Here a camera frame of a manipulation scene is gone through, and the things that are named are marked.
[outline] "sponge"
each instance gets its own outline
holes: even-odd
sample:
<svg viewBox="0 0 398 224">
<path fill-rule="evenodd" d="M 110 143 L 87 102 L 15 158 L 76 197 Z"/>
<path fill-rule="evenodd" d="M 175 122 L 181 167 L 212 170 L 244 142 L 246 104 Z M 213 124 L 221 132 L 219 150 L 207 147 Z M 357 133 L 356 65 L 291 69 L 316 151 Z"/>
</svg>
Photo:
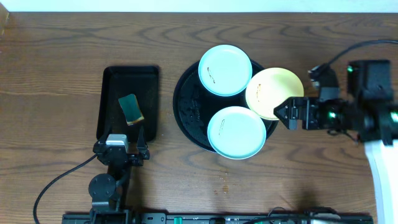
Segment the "sponge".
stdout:
<svg viewBox="0 0 398 224">
<path fill-rule="evenodd" d="M 144 119 L 144 115 L 139 109 L 137 97 L 134 94 L 119 98 L 119 104 L 126 117 L 127 125 L 136 124 Z"/>
</svg>

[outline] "wood grain surface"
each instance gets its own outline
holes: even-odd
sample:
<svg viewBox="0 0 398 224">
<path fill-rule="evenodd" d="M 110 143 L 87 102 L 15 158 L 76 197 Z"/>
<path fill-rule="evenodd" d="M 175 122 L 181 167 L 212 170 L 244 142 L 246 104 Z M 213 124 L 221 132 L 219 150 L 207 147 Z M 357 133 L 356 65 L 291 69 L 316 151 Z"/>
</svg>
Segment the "wood grain surface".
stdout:
<svg viewBox="0 0 398 224">
<path fill-rule="evenodd" d="M 151 160 L 134 169 L 129 204 L 169 212 L 266 213 L 333 207 L 376 219 L 363 146 L 325 131 L 279 124 L 250 159 L 206 152 L 179 130 L 172 96 L 181 74 L 218 44 L 241 47 L 264 67 L 283 67 L 315 96 L 307 70 L 347 46 L 398 39 L 397 14 L 12 13 L 0 41 L 0 223 L 33 223 L 39 192 L 92 156 L 103 70 L 158 65 L 159 128 Z M 398 91 L 398 47 L 356 50 L 334 64 L 346 96 L 349 60 L 388 58 Z M 97 160 L 57 182 L 39 204 L 42 223 L 91 208 Z"/>
</svg>

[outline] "black tray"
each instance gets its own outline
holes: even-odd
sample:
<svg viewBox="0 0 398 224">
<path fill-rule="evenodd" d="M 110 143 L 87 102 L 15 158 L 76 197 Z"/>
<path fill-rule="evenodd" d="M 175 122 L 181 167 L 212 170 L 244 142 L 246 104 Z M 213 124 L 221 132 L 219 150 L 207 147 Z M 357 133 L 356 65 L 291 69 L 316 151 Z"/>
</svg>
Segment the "black tray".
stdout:
<svg viewBox="0 0 398 224">
<path fill-rule="evenodd" d="M 264 68 L 251 61 L 253 75 Z M 173 111 L 175 120 L 182 133 L 197 146 L 210 152 L 216 152 L 207 138 L 207 126 L 211 117 L 219 110 L 229 106 L 248 108 L 244 92 L 230 97 L 216 96 L 210 93 L 200 82 L 199 62 L 194 63 L 181 76 L 174 90 Z M 263 119 L 267 129 L 267 139 L 274 132 L 278 121 Z"/>
<path fill-rule="evenodd" d="M 144 121 L 128 126 L 118 99 L 135 94 Z M 159 68 L 154 66 L 108 67 L 102 79 L 97 139 L 109 123 L 113 134 L 125 134 L 129 142 L 137 142 L 139 128 L 144 125 L 146 141 L 156 136 L 159 107 Z"/>
</svg>

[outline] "round black tray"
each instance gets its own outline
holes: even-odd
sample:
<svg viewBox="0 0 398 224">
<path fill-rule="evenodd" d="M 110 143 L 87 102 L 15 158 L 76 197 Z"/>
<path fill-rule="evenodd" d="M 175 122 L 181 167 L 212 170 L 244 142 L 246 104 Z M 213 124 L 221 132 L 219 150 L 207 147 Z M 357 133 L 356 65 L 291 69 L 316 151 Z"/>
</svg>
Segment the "round black tray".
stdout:
<svg viewBox="0 0 398 224">
<path fill-rule="evenodd" d="M 251 61 L 253 75 L 264 68 Z M 248 108 L 244 92 L 230 96 L 216 96 L 210 93 L 200 82 L 198 74 L 199 62 L 194 63 L 181 76 L 174 90 L 173 111 L 175 120 L 182 133 L 197 146 L 210 152 L 216 152 L 207 138 L 207 126 L 211 117 L 219 110 L 229 106 Z M 267 129 L 267 139 L 274 132 L 278 121 L 263 119 Z"/>
</svg>

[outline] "rectangular black tray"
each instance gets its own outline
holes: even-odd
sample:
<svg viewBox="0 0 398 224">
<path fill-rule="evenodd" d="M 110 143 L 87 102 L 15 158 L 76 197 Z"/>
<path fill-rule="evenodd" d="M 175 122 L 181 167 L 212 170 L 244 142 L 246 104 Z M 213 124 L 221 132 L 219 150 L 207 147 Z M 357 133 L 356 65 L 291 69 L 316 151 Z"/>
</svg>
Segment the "rectangular black tray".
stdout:
<svg viewBox="0 0 398 224">
<path fill-rule="evenodd" d="M 144 121 L 128 126 L 118 99 L 130 94 L 137 101 Z M 97 139 L 111 124 L 113 134 L 125 134 L 129 142 L 137 142 L 139 128 L 144 125 L 146 141 L 156 136 L 159 107 L 159 68 L 155 66 L 115 66 L 104 70 L 99 106 Z"/>
</svg>

